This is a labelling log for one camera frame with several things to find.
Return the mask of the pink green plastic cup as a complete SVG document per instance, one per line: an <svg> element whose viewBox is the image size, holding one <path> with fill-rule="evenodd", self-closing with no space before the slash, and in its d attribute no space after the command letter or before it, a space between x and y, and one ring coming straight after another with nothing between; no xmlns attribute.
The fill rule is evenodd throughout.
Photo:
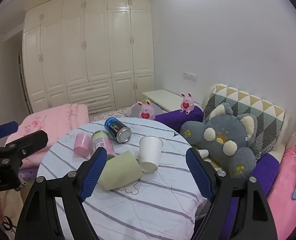
<svg viewBox="0 0 296 240"><path fill-rule="evenodd" d="M106 131L96 131L92 135L93 150L96 151L99 147L102 147L107 152L107 159L112 159L116 156L113 144Z"/></svg>

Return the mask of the small white paper cup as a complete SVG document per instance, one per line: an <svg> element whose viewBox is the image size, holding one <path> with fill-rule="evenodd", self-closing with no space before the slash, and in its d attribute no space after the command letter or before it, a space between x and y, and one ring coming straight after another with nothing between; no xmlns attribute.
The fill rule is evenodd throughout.
<svg viewBox="0 0 296 240"><path fill-rule="evenodd" d="M208 150L197 150L201 158L207 158L209 156Z"/></svg>

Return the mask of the beige cloth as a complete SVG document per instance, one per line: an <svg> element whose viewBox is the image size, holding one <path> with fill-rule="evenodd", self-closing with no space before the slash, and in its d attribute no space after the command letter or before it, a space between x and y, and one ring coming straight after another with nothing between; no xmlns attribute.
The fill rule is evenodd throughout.
<svg viewBox="0 0 296 240"><path fill-rule="evenodd" d="M23 199L19 191L12 189L0 192L0 221L7 217L17 226L22 208Z"/></svg>

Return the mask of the pink blanket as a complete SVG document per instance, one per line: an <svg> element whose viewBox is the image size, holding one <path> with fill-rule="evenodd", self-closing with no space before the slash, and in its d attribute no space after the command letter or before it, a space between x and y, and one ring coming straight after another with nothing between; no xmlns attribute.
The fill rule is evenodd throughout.
<svg viewBox="0 0 296 240"><path fill-rule="evenodd" d="M287 239L296 227L296 147L283 155L275 182L268 195L278 239Z"/></svg>

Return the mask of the pink folded quilt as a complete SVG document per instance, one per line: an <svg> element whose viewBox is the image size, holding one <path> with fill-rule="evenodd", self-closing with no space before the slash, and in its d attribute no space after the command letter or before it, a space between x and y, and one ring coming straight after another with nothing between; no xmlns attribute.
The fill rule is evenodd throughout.
<svg viewBox="0 0 296 240"><path fill-rule="evenodd" d="M36 131L47 133L47 146L23 160L22 168L38 167L48 150L60 137L89 123L88 107L85 104L71 104L49 108L26 117L18 131L7 138L7 143Z"/></svg>

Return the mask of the grey plush toy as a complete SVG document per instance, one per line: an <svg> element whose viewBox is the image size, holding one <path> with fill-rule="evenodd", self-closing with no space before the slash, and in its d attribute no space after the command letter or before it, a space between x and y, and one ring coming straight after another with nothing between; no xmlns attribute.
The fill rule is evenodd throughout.
<svg viewBox="0 0 296 240"><path fill-rule="evenodd" d="M251 145L257 133L257 119L250 113L234 116L229 103L221 103L211 111L205 122L187 121L180 135L209 156L232 178L246 179L256 166Z"/></svg>

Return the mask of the striped white tablecloth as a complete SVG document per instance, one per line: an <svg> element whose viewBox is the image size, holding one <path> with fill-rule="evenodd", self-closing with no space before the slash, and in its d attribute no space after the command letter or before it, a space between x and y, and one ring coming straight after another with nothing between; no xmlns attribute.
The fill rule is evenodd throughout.
<svg viewBox="0 0 296 240"><path fill-rule="evenodd" d="M100 239L190 239L199 207L206 204L187 167L187 141L173 129L152 120L122 118L132 131L124 144L115 142L117 154L137 155L146 135L163 142L156 172L119 189L97 186L83 204Z"/></svg>

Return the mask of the blue black drink can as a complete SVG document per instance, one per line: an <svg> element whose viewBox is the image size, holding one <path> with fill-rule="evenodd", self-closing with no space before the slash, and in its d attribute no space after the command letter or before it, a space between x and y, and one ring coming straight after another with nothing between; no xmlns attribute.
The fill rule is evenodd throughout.
<svg viewBox="0 0 296 240"><path fill-rule="evenodd" d="M131 129L115 117L105 121L105 129L120 144L128 142L132 136Z"/></svg>

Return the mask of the grey pillow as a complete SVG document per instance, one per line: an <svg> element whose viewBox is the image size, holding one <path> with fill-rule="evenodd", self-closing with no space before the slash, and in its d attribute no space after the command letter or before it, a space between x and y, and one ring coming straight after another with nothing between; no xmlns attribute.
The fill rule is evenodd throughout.
<svg viewBox="0 0 296 240"><path fill-rule="evenodd" d="M140 106L138 106L137 103L136 103L136 104L134 104L134 105L131 106L131 107L132 107L132 112L131 112L131 114L130 114L130 117L140 118L140 117L139 117ZM162 110L158 105L156 105L156 104L154 104L154 103L152 103L152 107L153 107L154 110L155 110L155 117L156 117L157 115L160 115L160 114L165 113L164 110Z"/></svg>

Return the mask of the cream white wardrobe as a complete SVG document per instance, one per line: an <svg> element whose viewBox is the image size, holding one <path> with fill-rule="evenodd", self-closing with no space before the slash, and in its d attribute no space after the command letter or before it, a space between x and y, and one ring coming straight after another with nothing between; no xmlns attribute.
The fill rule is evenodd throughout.
<svg viewBox="0 0 296 240"><path fill-rule="evenodd" d="M91 115L154 90L150 0L52 0L26 12L23 70L33 112L85 104Z"/></svg>

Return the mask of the pink bunny plush right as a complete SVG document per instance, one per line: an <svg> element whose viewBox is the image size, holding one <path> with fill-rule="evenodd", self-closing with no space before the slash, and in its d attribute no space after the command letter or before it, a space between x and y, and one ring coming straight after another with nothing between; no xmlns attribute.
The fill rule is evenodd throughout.
<svg viewBox="0 0 296 240"><path fill-rule="evenodd" d="M195 107L195 102L192 98L192 94L191 93L188 93L188 94L182 93L181 97L183 98L183 101L181 102L179 111L181 113L184 112L186 115L189 115L190 112L192 112Z"/></svg>

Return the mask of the pink bunny plush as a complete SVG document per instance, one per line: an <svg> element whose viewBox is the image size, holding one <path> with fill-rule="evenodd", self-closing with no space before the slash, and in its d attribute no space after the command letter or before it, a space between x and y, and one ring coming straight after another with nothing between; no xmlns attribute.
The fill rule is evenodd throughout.
<svg viewBox="0 0 296 240"><path fill-rule="evenodd" d="M195 102L192 98L192 94L191 93L188 93L188 94L182 93L181 97L183 98L183 101L181 102L179 111L181 113L184 112L186 115L189 115L190 112L192 112L195 107Z"/></svg>
<svg viewBox="0 0 296 240"><path fill-rule="evenodd" d="M140 106L139 117L142 119L155 119L155 110L152 107L152 103L149 100L145 100L144 103L141 101L137 102L137 105Z"/></svg>

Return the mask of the pink bunny plush left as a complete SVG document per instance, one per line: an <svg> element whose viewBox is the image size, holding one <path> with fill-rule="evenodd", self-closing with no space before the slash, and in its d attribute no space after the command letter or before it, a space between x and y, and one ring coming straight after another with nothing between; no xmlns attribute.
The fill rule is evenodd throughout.
<svg viewBox="0 0 296 240"><path fill-rule="evenodd" d="M152 107L152 103L149 100L145 100L144 103L141 101L137 102L137 105L140 106L139 117L142 119L155 119L155 110Z"/></svg>

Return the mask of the white bedside table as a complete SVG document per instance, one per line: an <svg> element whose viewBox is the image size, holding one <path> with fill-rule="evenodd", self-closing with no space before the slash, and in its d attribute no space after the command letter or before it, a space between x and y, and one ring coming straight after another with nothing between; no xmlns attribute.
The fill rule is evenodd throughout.
<svg viewBox="0 0 296 240"><path fill-rule="evenodd" d="M183 101L181 94L177 95L164 89L143 92L143 96L167 112L179 110Z"/></svg>

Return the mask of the white wall socket panel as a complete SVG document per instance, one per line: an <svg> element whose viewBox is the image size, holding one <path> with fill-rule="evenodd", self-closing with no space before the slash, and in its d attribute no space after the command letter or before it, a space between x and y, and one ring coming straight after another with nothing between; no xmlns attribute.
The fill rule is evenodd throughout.
<svg viewBox="0 0 296 240"><path fill-rule="evenodd" d="M184 79L190 80L192 82L196 82L196 79L197 79L197 75L196 74L187 73L187 72L184 72L183 73L183 77L184 77Z"/></svg>

